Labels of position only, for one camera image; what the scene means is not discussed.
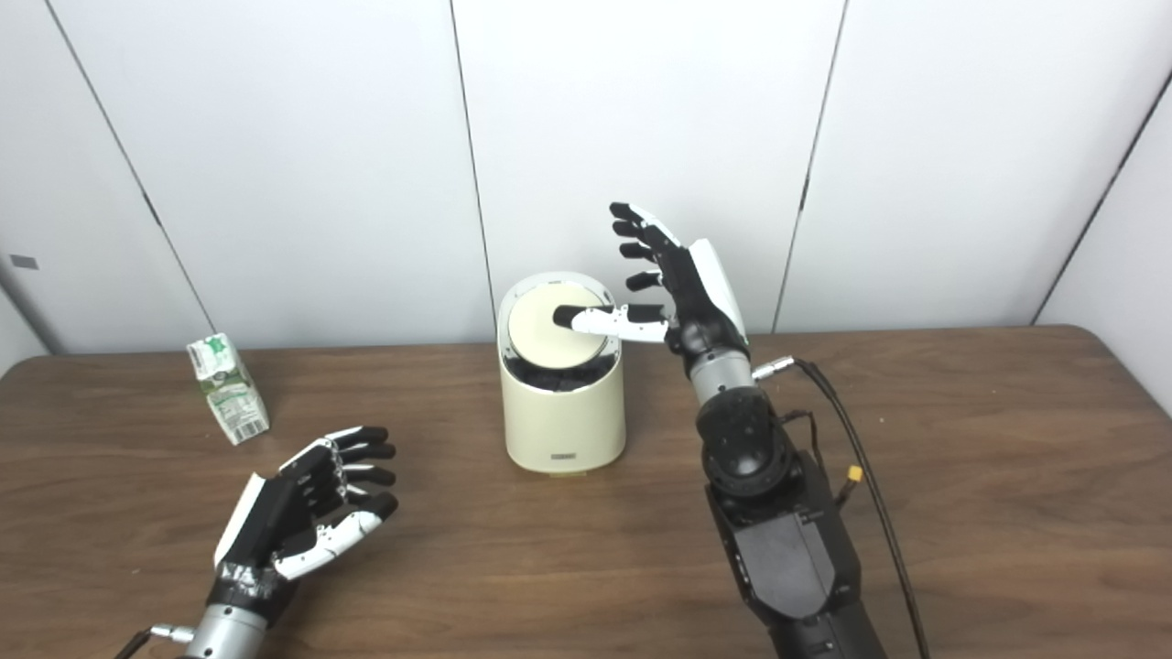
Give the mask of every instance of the robot finger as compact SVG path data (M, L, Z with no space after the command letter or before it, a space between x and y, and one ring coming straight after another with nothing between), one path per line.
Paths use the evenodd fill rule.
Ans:
M622 227L622 231L636 233L627 237L639 238L641 243L649 246L656 254L672 249L683 247L683 244L680 243L680 240L677 240L670 231L668 231L667 226L665 226L662 222L639 206L625 204L622 202L614 202L611 204L611 215L619 220L613 225L615 233L624 236L620 231L620 223L626 223L633 226L634 231L626 226Z
M328 433L326 439L332 440L339 450L345 450L356 444L380 444L389 436L387 429L379 426L356 426Z
M298 579L321 568L377 529L398 508L390 492L366 501L357 510L320 524L311 534L299 534L295 542L277 555L273 568L286 579Z
M561 305L553 310L553 324L584 334L647 344L662 342L668 328L661 305L624 305L619 308Z
M342 464L353 464L360 460L390 460L395 457L395 444L354 444L339 455Z
M622 254L622 258L647 259L655 263L655 252L642 243L624 243L619 245L619 253Z
M646 291L652 286L663 285L663 273L659 270L645 270L627 278L627 290L632 293Z
M374 464L347 464L342 471L350 483L374 483L387 488L395 484L394 473Z
M346 485L346 502L353 504L363 504L370 501L370 492L363 490L357 485Z
M325 517L346 503L346 500L342 498L338 490L321 494L323 495L321 500L309 501L309 512L314 516L314 518Z

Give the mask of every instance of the fingertip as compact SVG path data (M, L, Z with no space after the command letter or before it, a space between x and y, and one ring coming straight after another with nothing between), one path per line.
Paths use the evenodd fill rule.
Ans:
M398 500L390 492L379 492L370 501L359 507L359 510L374 512L381 519L390 517L398 509Z

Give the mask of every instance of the white wall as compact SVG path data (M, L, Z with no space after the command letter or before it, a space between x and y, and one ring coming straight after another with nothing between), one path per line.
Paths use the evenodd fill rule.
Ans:
M1166 0L853 0L777 330L1029 322L1170 25Z
M496 295L574 270L631 299L649 264L619 256L607 212L629 202L711 238L768 332L841 2L454 7Z
M41 0L0 2L0 279L66 352L211 330Z
M448 2L54 5L218 330L491 338Z
M28 327L7 293L0 291L0 376L18 362L45 354L45 345Z
M1172 412L1172 95L1165 94L1038 322L1098 334Z

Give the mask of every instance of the black cable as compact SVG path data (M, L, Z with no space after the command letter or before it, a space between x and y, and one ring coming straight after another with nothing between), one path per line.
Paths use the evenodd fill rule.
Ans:
M135 652L138 652L142 646L146 645L148 640L150 640L150 630L143 630L136 633L130 637L130 643L122 648L122 652L114 655L114 659L130 659Z
M851 442L851 448L854 450L854 457L859 461L859 467L863 467L864 480L867 482L867 489L871 490L871 500L874 502L875 511L879 514L879 523L883 526L884 537L887 538L887 548L891 550L891 558L895 564L895 573L899 575L899 585L904 590L904 603L907 604L907 614L912 619L912 633L915 634L915 645L920 650L920 658L931 659L932 653L928 650L928 639L924 633L924 621L920 619L920 607L915 604L915 592L912 590L912 578L907 576L904 555L899 550L899 541L895 539L895 528L891 522L891 515L887 512L887 504L884 503L883 494L879 491L879 482L875 480L875 474L867 461L867 454L863 449L863 441L859 440L859 434L854 429L854 424L851 423L851 417L846 414L843 401L838 399L834 386L822 374L822 371L813 362L800 359L795 359L793 364L802 368L802 372L822 389L823 395L826 396L826 400L833 406L834 413L838 414L839 421L843 422L843 428L846 429L846 439Z
M784 426L795 419L803 417L810 421L810 450L813 451L813 458L818 463L818 469L822 469L822 475L826 476L826 461L823 460L822 449L818 447L818 422L815 421L813 413L805 409L795 409L785 413L778 421Z

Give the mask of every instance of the wooden table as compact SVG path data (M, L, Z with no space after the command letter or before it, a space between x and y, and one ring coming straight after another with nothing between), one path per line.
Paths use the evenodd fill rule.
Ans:
M1172 653L1172 422L1070 327L759 337L818 361L880 477L938 659ZM108 659L193 624L252 470L320 434L391 429L391 522L309 577L270 658L772 657L708 509L695 402L665 349L627 353L629 443L550 478L505 455L492 348L245 353L274 420L233 448L186 355L38 358L0 381L0 654ZM815 409L797 373L768 383ZM802 430L796 441L805 442ZM846 509L892 659L909 627L865 495ZM143 654L178 655L155 641Z

